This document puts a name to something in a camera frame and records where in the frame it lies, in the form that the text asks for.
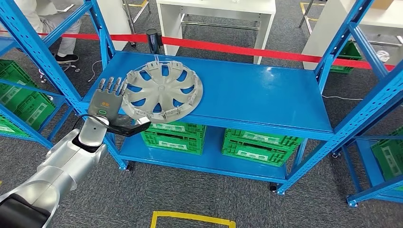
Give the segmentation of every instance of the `yellow floor tape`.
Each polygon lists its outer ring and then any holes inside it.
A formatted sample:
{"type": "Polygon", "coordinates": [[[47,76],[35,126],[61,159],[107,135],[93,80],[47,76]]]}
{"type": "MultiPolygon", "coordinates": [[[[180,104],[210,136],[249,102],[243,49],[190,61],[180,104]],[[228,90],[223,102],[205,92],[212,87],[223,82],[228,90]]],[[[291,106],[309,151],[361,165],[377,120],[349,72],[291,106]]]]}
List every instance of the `yellow floor tape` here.
{"type": "Polygon", "coordinates": [[[180,219],[192,219],[192,220],[197,220],[197,221],[203,221],[203,222],[210,222],[210,223],[226,225],[229,228],[235,228],[235,222],[227,220],[227,219],[215,218],[215,217],[209,217],[209,216],[203,216],[203,215],[194,215],[194,214],[188,214],[188,213],[173,212],[173,211],[154,211],[153,212],[153,219],[151,220],[150,228],[155,228],[155,226],[157,225],[157,218],[158,217],[173,217],[173,218],[180,218],[180,219]]]}
{"type": "MultiPolygon", "coordinates": [[[[309,5],[309,2],[300,2],[299,4],[301,6],[302,14],[305,14],[305,5],[309,5]]],[[[313,6],[325,6],[325,4],[319,4],[319,3],[312,3],[312,5],[313,6]]],[[[318,19],[308,17],[308,20],[317,21],[318,19]]]]}
{"type": "Polygon", "coordinates": [[[141,5],[129,4],[129,6],[132,6],[132,7],[143,7],[143,6],[145,6],[146,3],[147,3],[147,0],[144,0],[144,1],[141,3],[141,5]]]}

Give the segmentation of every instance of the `red rope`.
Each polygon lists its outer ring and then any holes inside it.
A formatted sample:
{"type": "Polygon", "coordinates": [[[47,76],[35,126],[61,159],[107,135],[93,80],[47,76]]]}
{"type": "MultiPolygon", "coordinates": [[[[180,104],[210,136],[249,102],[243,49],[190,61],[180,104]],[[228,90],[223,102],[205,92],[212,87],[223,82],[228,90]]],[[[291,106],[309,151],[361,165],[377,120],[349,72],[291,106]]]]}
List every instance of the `red rope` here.
{"type": "MultiPolygon", "coordinates": [[[[63,34],[62,37],[69,38],[78,38],[78,39],[89,39],[89,40],[99,40],[97,34],[63,34]]],[[[129,42],[147,42],[147,35],[145,34],[116,34],[111,35],[111,39],[114,41],[129,41],[129,42]]],[[[224,53],[233,53],[247,56],[262,56],[268,58],[277,58],[277,59],[285,59],[285,60],[293,60],[293,61],[304,61],[304,62],[312,62],[318,63],[321,57],[318,56],[309,56],[285,51],[275,51],[275,50],[261,50],[254,49],[248,47],[237,47],[226,44],[218,44],[206,41],[198,41],[191,39],[178,39],[171,37],[162,37],[162,41],[167,45],[176,45],[185,48],[195,48],[195,49],[204,49],[210,51],[218,51],[224,53]]],[[[337,58],[333,65],[343,66],[343,67],[355,67],[361,69],[371,69],[371,65],[365,61],[357,61],[357,60],[348,60],[348,59],[340,59],[337,58]]],[[[385,65],[386,69],[392,70],[394,68],[393,65],[385,65]]]]}

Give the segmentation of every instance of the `green crate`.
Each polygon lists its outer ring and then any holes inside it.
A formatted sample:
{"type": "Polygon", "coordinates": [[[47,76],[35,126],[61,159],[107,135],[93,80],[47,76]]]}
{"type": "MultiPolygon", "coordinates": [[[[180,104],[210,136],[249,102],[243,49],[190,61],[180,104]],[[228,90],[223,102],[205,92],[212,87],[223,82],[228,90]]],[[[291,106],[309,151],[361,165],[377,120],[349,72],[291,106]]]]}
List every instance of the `green crate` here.
{"type": "Polygon", "coordinates": [[[33,129],[38,130],[46,118],[55,110],[53,102],[42,93],[29,96],[15,112],[33,129]]]}
{"type": "Polygon", "coordinates": [[[174,134],[180,136],[202,137],[206,131],[206,126],[194,123],[170,122],[170,123],[152,123],[148,131],[174,134]]]}
{"type": "Polygon", "coordinates": [[[201,155],[203,153],[204,134],[201,137],[167,134],[155,131],[143,131],[141,137],[150,147],[201,155]]]}
{"type": "Polygon", "coordinates": [[[232,138],[235,141],[255,144],[264,147],[270,147],[278,150],[294,151],[302,142],[303,138],[269,134],[257,133],[251,131],[229,129],[225,130],[225,138],[232,138]]]}
{"type": "Polygon", "coordinates": [[[224,155],[279,167],[287,161],[293,152],[240,142],[231,138],[224,138],[221,150],[224,155]]]}
{"type": "MultiPolygon", "coordinates": [[[[357,47],[355,46],[354,42],[352,42],[350,40],[345,44],[345,46],[341,50],[338,58],[350,59],[350,60],[361,60],[362,59],[361,54],[358,51],[357,47]]],[[[348,67],[348,66],[331,66],[330,72],[348,74],[353,69],[354,69],[353,67],[348,67]]]]}
{"type": "MultiPolygon", "coordinates": [[[[403,135],[403,127],[391,135],[403,135]]],[[[372,151],[386,181],[403,174],[403,140],[380,140],[372,146],[372,151]]],[[[403,186],[396,190],[403,191],[403,186]]]]}
{"type": "Polygon", "coordinates": [[[5,134],[12,134],[18,136],[29,137],[22,129],[10,122],[4,116],[0,115],[0,132],[5,134]]]}
{"type": "MultiPolygon", "coordinates": [[[[22,70],[16,62],[11,60],[0,60],[0,79],[38,88],[27,73],[22,70]]],[[[0,83],[0,103],[14,112],[19,105],[35,92],[13,85],[0,83]]]]}

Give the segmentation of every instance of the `shoe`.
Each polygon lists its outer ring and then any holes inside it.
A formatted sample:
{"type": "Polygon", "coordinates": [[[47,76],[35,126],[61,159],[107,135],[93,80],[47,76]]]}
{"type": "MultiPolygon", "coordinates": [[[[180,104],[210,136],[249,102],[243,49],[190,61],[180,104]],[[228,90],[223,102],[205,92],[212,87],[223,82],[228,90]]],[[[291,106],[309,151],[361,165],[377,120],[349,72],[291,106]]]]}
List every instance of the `shoe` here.
{"type": "Polygon", "coordinates": [[[58,55],[55,55],[55,59],[59,64],[73,63],[73,62],[77,62],[79,60],[77,55],[66,55],[64,57],[60,57],[58,55]]]}

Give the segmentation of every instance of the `black cylinder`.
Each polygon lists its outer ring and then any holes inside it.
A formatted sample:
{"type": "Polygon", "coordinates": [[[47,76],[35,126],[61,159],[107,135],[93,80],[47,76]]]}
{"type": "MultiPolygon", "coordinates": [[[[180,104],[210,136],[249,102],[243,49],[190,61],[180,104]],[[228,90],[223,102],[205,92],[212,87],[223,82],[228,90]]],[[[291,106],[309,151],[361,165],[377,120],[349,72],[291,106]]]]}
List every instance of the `black cylinder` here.
{"type": "Polygon", "coordinates": [[[160,54],[160,37],[157,33],[157,30],[151,28],[148,29],[145,33],[147,34],[148,46],[150,47],[151,54],[160,54]]]}

